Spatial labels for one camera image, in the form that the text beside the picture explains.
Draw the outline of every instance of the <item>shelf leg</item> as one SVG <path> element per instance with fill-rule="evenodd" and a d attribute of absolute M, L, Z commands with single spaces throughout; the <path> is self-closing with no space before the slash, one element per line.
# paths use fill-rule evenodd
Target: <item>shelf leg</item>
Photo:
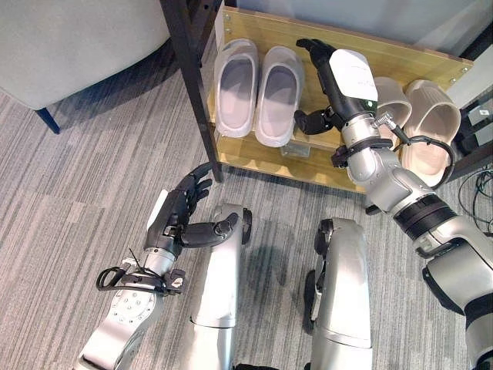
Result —
<path fill-rule="evenodd" d="M 200 74 L 200 56 L 192 47 L 192 26 L 185 0 L 161 0 L 169 36 L 173 44 L 176 60 L 182 72 L 186 91 L 192 103 L 193 113 L 206 148 L 207 157 L 212 163 L 214 179 L 223 180 L 221 165 L 217 161 L 216 141 L 210 125 L 202 75 Z"/>

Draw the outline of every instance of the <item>floor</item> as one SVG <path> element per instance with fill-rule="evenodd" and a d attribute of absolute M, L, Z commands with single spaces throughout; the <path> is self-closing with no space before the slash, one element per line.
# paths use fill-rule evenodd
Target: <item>floor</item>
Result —
<path fill-rule="evenodd" d="M 206 52 L 206 81 L 214 53 Z M 3 369 L 72 368 L 112 299 L 95 289 L 96 276 L 129 247 L 139 251 L 161 189 L 206 162 L 167 47 L 49 110 L 58 136 L 33 111 L 0 96 Z M 455 210 L 460 182 L 438 191 Z M 471 197 L 468 185 L 464 200 Z M 367 217 L 361 195 L 226 168 L 193 221 L 210 220 L 221 202 L 253 211 L 242 254 L 237 363 L 295 370 L 310 360 L 302 320 L 314 231 L 323 218 L 347 217 L 367 236 L 374 368 L 467 368 L 464 319 L 440 307 L 421 280 L 424 260 L 411 241 L 383 215 Z M 202 253 L 185 251 L 177 262 L 192 283 Z M 166 299 L 133 368 L 178 368 L 188 303 L 186 293 Z"/>

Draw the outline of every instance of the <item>slipper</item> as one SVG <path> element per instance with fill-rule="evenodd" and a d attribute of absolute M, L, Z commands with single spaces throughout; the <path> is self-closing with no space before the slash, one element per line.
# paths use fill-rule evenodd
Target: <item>slipper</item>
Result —
<path fill-rule="evenodd" d="M 300 57 L 283 46 L 269 50 L 263 59 L 255 122 L 255 136 L 260 143 L 279 147 L 290 141 L 303 85 Z"/>
<path fill-rule="evenodd" d="M 224 136 L 243 137 L 252 130 L 257 100 L 259 59 L 248 39 L 225 44 L 214 63 L 216 128 Z"/>
<path fill-rule="evenodd" d="M 425 135 L 450 145 L 461 124 L 461 114 L 447 94 L 435 82 L 420 79 L 409 85 L 406 96 L 413 107 L 404 127 L 406 135 Z M 402 148 L 402 166 L 430 187 L 440 182 L 448 161 L 447 152 L 435 145 L 414 143 Z"/>
<path fill-rule="evenodd" d="M 395 124 L 402 128 L 411 116 L 411 103 L 397 81 L 388 77 L 376 77 L 374 81 L 378 91 L 377 117 L 389 112 L 394 117 Z M 379 126 L 378 131 L 382 139 L 392 140 L 394 148 L 397 142 L 394 133 L 385 125 Z"/>

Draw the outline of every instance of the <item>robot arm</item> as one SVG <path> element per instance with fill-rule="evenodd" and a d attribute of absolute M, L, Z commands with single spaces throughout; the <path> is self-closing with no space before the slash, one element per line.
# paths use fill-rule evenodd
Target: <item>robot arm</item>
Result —
<path fill-rule="evenodd" d="M 126 258 L 122 267 L 111 267 L 99 275 L 99 290 L 117 292 L 106 318 L 77 358 L 75 370 L 128 369 L 146 329 L 163 312 L 164 297 L 183 289 L 184 271 L 173 270 L 182 248 L 224 244 L 244 227 L 240 218 L 244 215 L 235 212 L 216 223 L 188 225 L 197 202 L 209 193 L 206 188 L 212 181 L 200 179 L 210 168 L 208 163 L 197 167 L 175 190 L 161 194 L 153 211 L 156 218 L 149 221 L 141 262 Z"/>
<path fill-rule="evenodd" d="M 383 140 L 375 119 L 377 90 L 367 60 L 360 53 L 335 49 L 320 40 L 301 39 L 310 52 L 323 92 L 331 106 L 310 115 L 295 113 L 305 133 L 335 126 L 345 146 L 332 157 L 367 197 L 389 214 L 412 240 L 418 254 L 430 259 L 423 278 L 440 303 L 466 316 L 471 365 L 493 362 L 493 243 L 458 216 L 419 177 L 404 169 Z M 401 139 L 402 131 L 383 120 Z"/>

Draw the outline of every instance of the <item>wooden shelf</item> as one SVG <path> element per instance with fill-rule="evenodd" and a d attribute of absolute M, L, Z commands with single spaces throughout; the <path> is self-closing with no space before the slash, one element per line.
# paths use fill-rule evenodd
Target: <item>wooden shelf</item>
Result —
<path fill-rule="evenodd" d="M 216 105 L 214 97 L 215 90 L 212 88 L 209 92 L 209 96 L 207 97 L 207 107 L 209 108 L 210 121 L 212 124 L 216 122 Z M 311 113 L 314 110 L 323 108 L 320 106 L 315 106 L 313 103 L 307 104 L 307 102 L 300 102 L 300 104 L 301 103 L 304 103 L 304 105 L 300 105 L 300 109 L 302 109 L 305 113 Z M 293 136 L 291 137 L 291 142 L 310 146 L 312 148 L 332 151 L 342 145 L 340 134 L 336 129 L 332 129 L 326 133 L 321 133 L 320 135 L 308 136 L 302 133 L 298 128 L 295 128 Z"/>
<path fill-rule="evenodd" d="M 351 49 L 367 57 L 374 76 L 388 76 L 405 87 L 416 79 L 435 81 L 443 89 L 459 79 L 472 62 L 440 52 L 420 49 L 399 42 L 350 32 L 325 25 L 317 25 L 259 12 L 225 7 L 223 12 L 224 42 L 233 39 L 251 39 L 257 45 L 260 60 L 275 45 L 294 50 L 302 59 L 305 85 L 300 99 L 300 109 L 305 113 L 324 109 L 329 102 L 322 93 L 317 70 L 310 61 L 309 53 L 296 47 L 302 38 L 320 39 L 338 49 Z M 207 105 L 212 124 L 215 123 L 214 91 Z M 332 167 L 330 156 L 342 144 L 335 130 L 307 136 L 295 129 L 291 142 L 309 146 L 309 158 L 284 157 L 279 148 L 271 148 L 257 142 L 253 133 L 241 139 L 220 136 L 217 141 L 218 160 L 233 167 L 241 167 L 279 177 L 316 183 L 363 193 L 356 187 L 346 170 Z"/>
<path fill-rule="evenodd" d="M 347 171 L 332 167 L 331 152 L 312 148 L 309 158 L 287 157 L 279 148 L 257 142 L 253 134 L 233 139 L 220 136 L 217 140 L 218 160 L 229 166 L 364 193 L 347 176 Z"/>
<path fill-rule="evenodd" d="M 373 76 L 391 77 L 404 87 L 416 79 L 429 79 L 447 89 L 452 79 L 460 79 L 463 71 L 471 69 L 473 64 L 467 59 L 401 42 L 238 8 L 224 8 L 223 24 L 225 43 L 246 38 L 255 42 L 261 56 L 273 46 L 283 45 L 301 57 L 305 69 L 302 107 L 323 109 L 327 106 L 327 97 L 320 90 L 309 53 L 296 46 L 298 39 L 320 39 L 338 49 L 360 52 L 367 58 Z"/>

